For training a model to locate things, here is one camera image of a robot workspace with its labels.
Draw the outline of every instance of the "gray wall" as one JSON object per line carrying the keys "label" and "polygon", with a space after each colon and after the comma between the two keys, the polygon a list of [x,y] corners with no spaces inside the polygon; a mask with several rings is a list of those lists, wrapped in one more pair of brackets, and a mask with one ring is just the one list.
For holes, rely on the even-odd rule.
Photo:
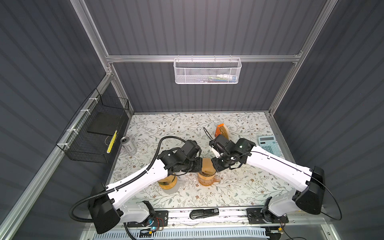
{"label": "gray wall", "polygon": [[243,63],[238,84],[176,84],[172,63],[115,63],[135,112],[268,110],[292,63]]}
{"label": "gray wall", "polygon": [[[86,0],[110,55],[293,55],[324,0]],[[268,110],[290,63],[243,63],[239,83],[175,84],[171,63],[115,63],[136,112]]]}
{"label": "gray wall", "polygon": [[[384,1],[339,1],[275,117],[297,163],[322,167],[344,239],[384,224]],[[330,196],[324,203],[335,217]]]}
{"label": "gray wall", "polygon": [[[0,1],[0,222],[104,75],[69,1]],[[71,164],[59,167],[57,184],[76,171],[83,178],[99,174],[84,163]],[[43,226],[45,218],[35,221]]]}

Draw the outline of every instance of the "light blue calculator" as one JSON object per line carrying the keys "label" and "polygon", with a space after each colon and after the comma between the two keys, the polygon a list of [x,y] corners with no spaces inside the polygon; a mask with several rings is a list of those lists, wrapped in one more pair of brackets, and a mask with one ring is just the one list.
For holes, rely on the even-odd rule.
{"label": "light blue calculator", "polygon": [[270,152],[278,157],[281,156],[281,151],[274,135],[259,137],[259,144],[260,147],[262,147],[265,151]]}

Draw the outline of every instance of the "white floral pattern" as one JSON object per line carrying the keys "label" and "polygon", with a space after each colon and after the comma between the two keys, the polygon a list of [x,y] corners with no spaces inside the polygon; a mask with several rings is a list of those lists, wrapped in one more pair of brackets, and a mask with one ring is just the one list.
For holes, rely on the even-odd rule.
{"label": "white floral pattern", "polygon": [[[126,135],[136,145],[137,153],[130,156],[121,150],[111,182],[121,180],[149,164],[163,136],[195,140],[202,148],[202,157],[214,157],[207,147],[209,139],[203,127],[213,136],[216,126],[221,123],[228,127],[234,142],[243,137],[257,143],[259,136],[273,134],[264,113],[134,115]],[[160,152],[182,144],[176,139],[166,139]],[[269,196],[292,189],[285,181],[250,165],[236,170],[226,169],[217,173],[217,177],[220,182],[206,187],[198,182],[197,173],[180,176],[180,187],[174,194],[166,194],[156,182],[127,203],[147,200],[154,208],[262,205]]]}

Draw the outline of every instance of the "black wire basket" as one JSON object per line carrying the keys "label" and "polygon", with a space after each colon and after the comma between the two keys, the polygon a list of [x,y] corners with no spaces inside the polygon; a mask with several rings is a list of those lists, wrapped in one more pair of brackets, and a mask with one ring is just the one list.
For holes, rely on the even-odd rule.
{"label": "black wire basket", "polygon": [[[129,115],[128,99],[99,94],[72,129],[71,122],[56,145],[75,161],[108,163],[118,153]],[[66,134],[65,142],[59,142]]]}

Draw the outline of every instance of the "wire basket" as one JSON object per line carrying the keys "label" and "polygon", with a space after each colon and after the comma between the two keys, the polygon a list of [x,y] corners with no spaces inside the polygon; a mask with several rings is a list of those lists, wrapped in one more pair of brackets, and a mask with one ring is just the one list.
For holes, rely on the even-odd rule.
{"label": "wire basket", "polygon": [[175,58],[175,82],[177,84],[236,84],[240,76],[239,58]]}
{"label": "wire basket", "polygon": [[[60,139],[70,132],[65,142],[57,142],[56,145],[65,152],[69,159],[75,161],[108,163],[113,161],[117,154],[120,139],[125,135],[128,124],[128,99],[98,95],[90,104],[88,109],[80,110],[82,117],[72,128],[63,131]],[[114,116],[116,126],[113,136],[106,136],[89,132],[93,121],[100,115]]]}

